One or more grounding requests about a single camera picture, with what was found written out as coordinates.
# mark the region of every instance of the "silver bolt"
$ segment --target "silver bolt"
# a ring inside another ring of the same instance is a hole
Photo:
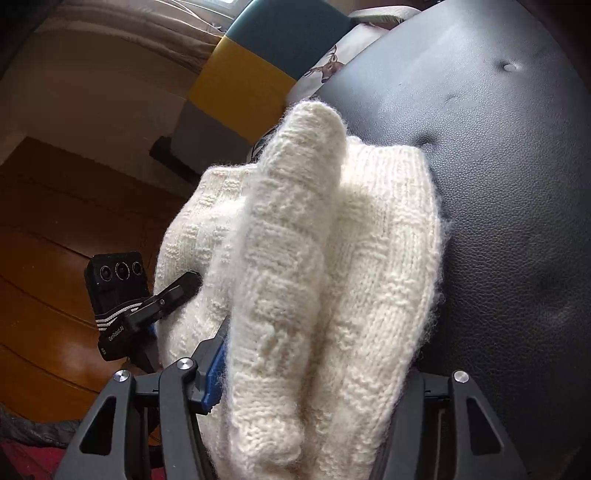
[[[470,376],[462,370],[457,370],[453,373],[453,379],[456,382],[466,383],[468,380],[470,380]]]
[[[181,358],[179,361],[177,361],[177,368],[179,370],[188,370],[192,366],[193,360],[191,360],[190,358]]]
[[[119,370],[118,372],[115,372],[115,375],[113,375],[113,380],[116,382],[124,382],[128,378],[129,372],[127,370]]]

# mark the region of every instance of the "white knitted hat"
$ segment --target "white knitted hat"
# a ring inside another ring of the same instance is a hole
[[[232,315],[226,394],[199,417],[221,480],[369,476],[435,294],[435,197],[420,150],[347,138],[320,102],[296,105],[257,165],[205,172],[155,291],[204,276],[158,325],[164,365]]]

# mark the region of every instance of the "white stripe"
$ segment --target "white stripe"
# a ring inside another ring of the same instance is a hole
[[[115,319],[117,318],[118,315],[120,315],[123,312],[127,312],[127,310],[131,310],[132,312],[135,312],[139,308],[140,305],[142,305],[142,304],[141,303],[134,303],[132,305],[128,305],[128,306],[118,310],[113,315],[109,315],[104,320],[95,320],[96,326],[99,328],[99,331],[102,332],[102,331],[106,330],[106,328],[111,323],[113,323],[115,321]]]

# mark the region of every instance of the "black leather chair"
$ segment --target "black leather chair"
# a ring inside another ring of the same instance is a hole
[[[515,0],[445,0],[319,91],[364,141],[424,151],[450,235],[418,367],[471,372],[530,469],[591,431],[591,97],[572,47]]]

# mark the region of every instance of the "camera lens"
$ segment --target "camera lens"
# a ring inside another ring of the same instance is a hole
[[[115,274],[120,280],[127,280],[129,278],[129,267],[125,262],[119,262],[115,265]]]
[[[136,275],[141,275],[142,274],[142,265],[139,262],[134,262],[134,264],[131,266],[131,270],[136,274]]]
[[[111,269],[109,267],[107,267],[106,265],[102,266],[100,268],[100,277],[104,281],[109,281],[111,278],[113,278],[113,274],[111,273]]]

